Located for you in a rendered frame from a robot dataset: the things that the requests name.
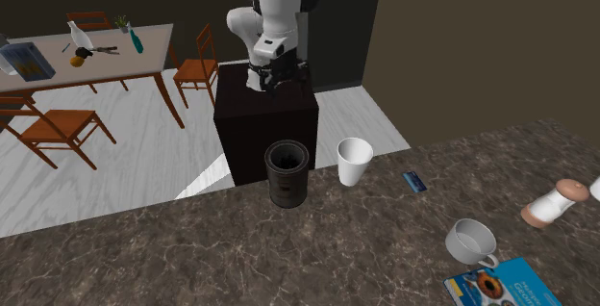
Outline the dark robot stand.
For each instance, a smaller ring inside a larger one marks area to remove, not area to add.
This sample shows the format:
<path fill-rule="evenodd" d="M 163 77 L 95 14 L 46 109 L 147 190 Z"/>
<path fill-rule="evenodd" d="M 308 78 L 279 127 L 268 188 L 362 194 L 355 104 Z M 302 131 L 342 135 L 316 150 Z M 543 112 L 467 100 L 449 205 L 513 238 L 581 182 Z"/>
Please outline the dark robot stand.
<path fill-rule="evenodd" d="M 267 178 L 264 154 L 278 140 L 297 140 L 315 168 L 319 106 L 312 83 L 282 83 L 275 94 L 246 87 L 247 64 L 219 68 L 213 121 L 237 186 Z"/>

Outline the dark cylindrical can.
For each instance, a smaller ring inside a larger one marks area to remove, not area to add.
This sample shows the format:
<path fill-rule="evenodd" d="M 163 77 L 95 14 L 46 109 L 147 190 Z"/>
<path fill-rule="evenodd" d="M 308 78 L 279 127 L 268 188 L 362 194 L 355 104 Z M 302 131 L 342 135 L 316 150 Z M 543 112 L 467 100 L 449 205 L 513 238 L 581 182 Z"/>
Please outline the dark cylindrical can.
<path fill-rule="evenodd" d="M 301 205 L 308 194 L 308 149 L 297 140 L 279 140 L 264 154 L 269 196 L 285 209 Z"/>

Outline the white tapered cup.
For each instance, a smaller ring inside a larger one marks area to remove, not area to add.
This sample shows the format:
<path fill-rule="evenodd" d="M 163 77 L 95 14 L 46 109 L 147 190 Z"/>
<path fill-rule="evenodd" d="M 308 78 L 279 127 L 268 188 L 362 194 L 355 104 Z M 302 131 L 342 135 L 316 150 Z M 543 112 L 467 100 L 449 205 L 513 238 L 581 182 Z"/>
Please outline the white tapered cup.
<path fill-rule="evenodd" d="M 355 186 L 374 155 L 372 146 L 360 138 L 346 138 L 337 145 L 338 178 L 342 185 Z"/>

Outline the small blue card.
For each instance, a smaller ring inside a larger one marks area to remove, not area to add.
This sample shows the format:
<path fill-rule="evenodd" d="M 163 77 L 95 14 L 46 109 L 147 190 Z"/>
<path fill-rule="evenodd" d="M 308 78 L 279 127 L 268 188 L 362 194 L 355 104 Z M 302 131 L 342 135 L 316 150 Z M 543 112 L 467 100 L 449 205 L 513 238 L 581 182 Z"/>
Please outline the small blue card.
<path fill-rule="evenodd" d="M 426 191 L 427 187 L 414 171 L 405 172 L 402 174 L 413 192 Z"/>

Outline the wooden dining table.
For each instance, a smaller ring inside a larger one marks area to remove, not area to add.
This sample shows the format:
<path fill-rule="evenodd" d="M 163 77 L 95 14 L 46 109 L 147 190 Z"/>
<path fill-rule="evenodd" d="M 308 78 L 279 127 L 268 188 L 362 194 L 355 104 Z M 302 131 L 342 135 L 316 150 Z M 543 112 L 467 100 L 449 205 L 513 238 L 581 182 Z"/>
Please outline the wooden dining table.
<path fill-rule="evenodd" d="M 118 53 L 116 55 L 96 53 L 89 57 L 81 67 L 73 67 L 69 62 L 73 50 L 63 49 L 72 41 L 69 34 L 13 38 L 12 43 L 20 41 L 34 43 L 54 67 L 56 74 L 50 80 L 27 82 L 18 75 L 11 76 L 0 70 L 0 93 L 21 94 L 30 91 L 152 77 L 165 105 L 179 127 L 184 128 L 184 122 L 174 107 L 162 77 L 166 55 L 169 53 L 172 29 L 171 23 L 136 27 L 134 32 L 144 47 L 142 53 L 137 52 L 129 36 L 122 34 L 117 29 L 92 31 L 88 36 L 95 46 L 115 46 Z"/>

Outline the white mug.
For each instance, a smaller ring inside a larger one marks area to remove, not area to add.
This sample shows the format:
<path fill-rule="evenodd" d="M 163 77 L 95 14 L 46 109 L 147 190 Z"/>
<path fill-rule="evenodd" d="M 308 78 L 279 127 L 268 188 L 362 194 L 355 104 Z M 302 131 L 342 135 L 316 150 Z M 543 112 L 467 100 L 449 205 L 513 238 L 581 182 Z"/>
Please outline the white mug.
<path fill-rule="evenodd" d="M 471 219 L 459 219 L 445 238 L 448 252 L 457 261 L 466 265 L 482 265 L 497 268 L 499 260 L 494 255 L 497 241 L 483 223 Z"/>

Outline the white pepper mill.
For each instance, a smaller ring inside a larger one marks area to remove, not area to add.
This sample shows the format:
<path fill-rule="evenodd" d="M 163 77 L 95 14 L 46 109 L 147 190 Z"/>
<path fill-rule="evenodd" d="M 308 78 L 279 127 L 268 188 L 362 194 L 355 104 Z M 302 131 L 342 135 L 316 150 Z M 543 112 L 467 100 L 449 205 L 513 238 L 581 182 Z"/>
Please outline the white pepper mill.
<path fill-rule="evenodd" d="M 590 191 L 584 184 L 573 179 L 561 179 L 553 190 L 525 206 L 520 215 L 525 222 L 541 229 L 553 223 L 573 204 L 589 197 Z"/>

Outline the blue book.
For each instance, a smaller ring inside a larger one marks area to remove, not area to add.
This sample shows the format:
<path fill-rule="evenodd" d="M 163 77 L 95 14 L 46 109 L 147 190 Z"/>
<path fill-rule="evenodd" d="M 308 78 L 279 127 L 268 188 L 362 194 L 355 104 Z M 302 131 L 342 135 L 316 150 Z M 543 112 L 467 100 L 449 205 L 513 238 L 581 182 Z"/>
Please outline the blue book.
<path fill-rule="evenodd" d="M 449 277 L 443 285 L 456 306 L 562 306 L 522 257 Z"/>

